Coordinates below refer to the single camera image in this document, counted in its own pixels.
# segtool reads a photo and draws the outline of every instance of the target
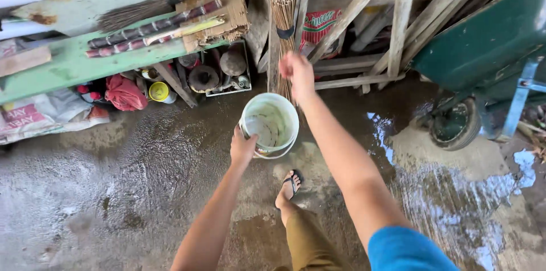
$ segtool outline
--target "wet concrete floor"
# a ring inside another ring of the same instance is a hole
[[[189,109],[151,103],[107,125],[19,142],[0,155],[0,269],[166,270],[229,162],[229,142],[252,92]],[[444,152],[407,128],[436,88],[409,78],[359,97],[321,91],[333,114],[368,149],[416,228],[462,269],[542,269],[546,167],[520,137],[478,138]],[[288,156],[254,160],[243,177],[219,269],[290,266],[274,199],[291,168],[306,182],[296,203],[318,214],[357,270],[369,263],[343,197],[309,129]]]

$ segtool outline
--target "hand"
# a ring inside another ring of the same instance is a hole
[[[313,66],[307,58],[289,52],[278,62],[278,68],[282,77],[292,82],[292,97],[299,105],[304,105],[306,100],[317,96]]]
[[[254,156],[256,150],[256,141],[258,141],[258,135],[253,134],[250,139],[245,139],[241,133],[239,124],[233,130],[233,137],[231,138],[231,166],[246,169],[249,166],[250,160]]]

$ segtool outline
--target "red plastic bag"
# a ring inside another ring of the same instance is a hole
[[[104,99],[122,111],[142,110],[148,105],[148,100],[137,85],[119,74],[106,78]]]
[[[304,27],[301,34],[300,52],[307,55],[318,42],[330,31],[336,20],[341,16],[341,9],[311,12],[305,15]],[[321,59],[337,56],[341,52],[345,31],[340,35],[330,48],[324,52]]]

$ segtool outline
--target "green wheelbarrow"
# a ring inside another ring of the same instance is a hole
[[[546,103],[545,44],[546,0],[495,0],[438,34],[409,64],[440,87],[416,124],[449,151],[481,129],[490,140],[509,140],[524,106]],[[444,90],[454,96],[440,101]]]

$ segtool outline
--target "foot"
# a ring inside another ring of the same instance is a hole
[[[301,187],[301,180],[300,178],[294,174],[294,171],[291,170],[288,172],[286,177],[284,177],[283,180],[286,180],[288,178],[292,177],[294,180],[294,187],[295,190],[299,190]],[[292,181],[287,180],[282,184],[281,191],[278,193],[277,199],[275,199],[275,206],[277,208],[282,207],[284,204],[288,203],[288,201],[294,196],[294,189],[292,188]]]

